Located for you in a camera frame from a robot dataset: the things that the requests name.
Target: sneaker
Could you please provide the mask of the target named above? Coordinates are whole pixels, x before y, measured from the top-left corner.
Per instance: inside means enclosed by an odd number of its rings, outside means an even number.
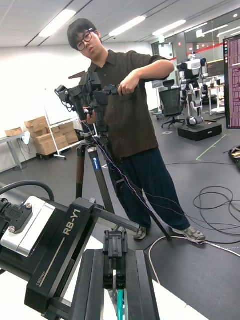
[[[184,235],[188,240],[201,243],[206,239],[206,236],[202,232],[195,229],[193,226],[188,227],[185,230],[177,230],[172,228],[172,231],[176,234]]]
[[[138,229],[138,232],[136,235],[133,236],[133,239],[135,241],[140,241],[140,240],[143,240],[147,235],[147,231],[146,231],[146,228],[144,228],[144,226],[141,226],[139,229]]]

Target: brown shirt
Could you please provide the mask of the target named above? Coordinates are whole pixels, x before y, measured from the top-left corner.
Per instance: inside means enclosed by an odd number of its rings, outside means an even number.
[[[131,71],[161,59],[164,58],[159,55],[151,56],[135,51],[116,53],[109,50],[106,63],[102,68],[92,63],[88,70],[97,72],[103,88],[107,85],[119,85]],[[108,125],[108,137],[112,151],[117,159],[159,146],[148,109],[145,89],[145,82],[153,80],[155,79],[140,80],[134,93],[108,97],[105,121]]]

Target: computer screen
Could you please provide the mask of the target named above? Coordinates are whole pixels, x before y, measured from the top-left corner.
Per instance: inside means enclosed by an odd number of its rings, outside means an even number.
[[[207,63],[208,77],[224,75],[224,59],[210,61]]]
[[[225,113],[229,129],[240,129],[240,35],[223,41]]]

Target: man's arm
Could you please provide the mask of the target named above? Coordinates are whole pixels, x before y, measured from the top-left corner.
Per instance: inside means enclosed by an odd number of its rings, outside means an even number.
[[[158,60],[134,71],[139,79],[163,79],[174,71],[174,65],[168,60]]]
[[[139,54],[134,51],[129,54],[134,70],[121,82],[118,88],[120,95],[133,93],[140,80],[162,80],[174,71],[172,62],[160,56]]]

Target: white robot part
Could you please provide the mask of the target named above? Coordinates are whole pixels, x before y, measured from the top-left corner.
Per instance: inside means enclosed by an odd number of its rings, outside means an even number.
[[[10,226],[1,238],[1,245],[24,257],[29,257],[54,213],[55,207],[35,196],[30,196],[25,204],[32,205],[32,218],[21,233],[15,234]]]

